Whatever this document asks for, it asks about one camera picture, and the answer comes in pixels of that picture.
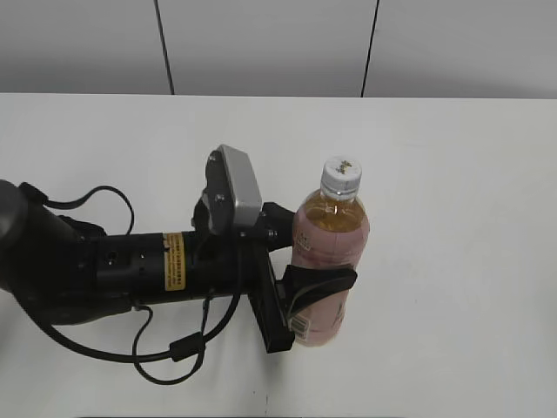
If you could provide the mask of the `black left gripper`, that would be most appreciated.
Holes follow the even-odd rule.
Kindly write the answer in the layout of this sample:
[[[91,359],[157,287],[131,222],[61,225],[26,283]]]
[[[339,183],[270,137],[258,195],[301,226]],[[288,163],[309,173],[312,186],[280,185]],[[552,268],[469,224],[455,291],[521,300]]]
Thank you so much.
[[[270,253],[292,246],[294,215],[275,202],[265,202],[253,227],[230,229],[215,235],[209,230],[205,204],[195,205],[192,217],[195,230],[185,234],[186,293],[191,299],[207,295],[233,299],[223,319],[204,333],[205,343],[224,330],[238,306],[239,297],[245,294],[265,351],[268,354],[288,351],[292,348],[294,334],[287,319],[353,287],[358,275],[349,266],[311,269],[288,265],[281,280],[284,295],[280,294]]]

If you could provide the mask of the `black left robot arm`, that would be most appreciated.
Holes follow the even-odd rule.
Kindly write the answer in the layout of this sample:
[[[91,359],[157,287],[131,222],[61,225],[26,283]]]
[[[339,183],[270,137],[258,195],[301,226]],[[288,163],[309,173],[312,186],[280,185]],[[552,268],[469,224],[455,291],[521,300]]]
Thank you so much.
[[[34,186],[1,184],[1,288],[30,319],[69,350],[101,361],[181,361],[205,350],[223,329],[200,331],[155,354],[113,354],[58,331],[142,305],[246,295],[268,353],[291,349],[289,327],[312,303],[350,289],[349,266],[288,266],[281,280],[270,253],[292,243],[294,215],[268,202],[254,224],[236,226],[226,194],[204,192],[189,232],[108,235],[67,216],[79,200],[54,202]]]

